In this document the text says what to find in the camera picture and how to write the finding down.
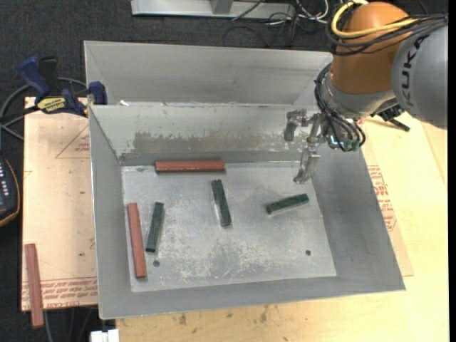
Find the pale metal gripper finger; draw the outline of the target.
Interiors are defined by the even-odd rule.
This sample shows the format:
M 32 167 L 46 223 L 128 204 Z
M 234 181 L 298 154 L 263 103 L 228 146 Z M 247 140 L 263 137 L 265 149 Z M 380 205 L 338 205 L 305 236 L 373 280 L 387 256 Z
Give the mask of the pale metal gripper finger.
M 284 130 L 285 141 L 293 141 L 296 129 L 307 126 L 307 110 L 293 110 L 286 114 L 286 128 Z
M 303 184 L 313 177 L 320 157 L 316 149 L 306 148 L 304 150 L 301 156 L 299 171 L 294 178 L 296 184 Z

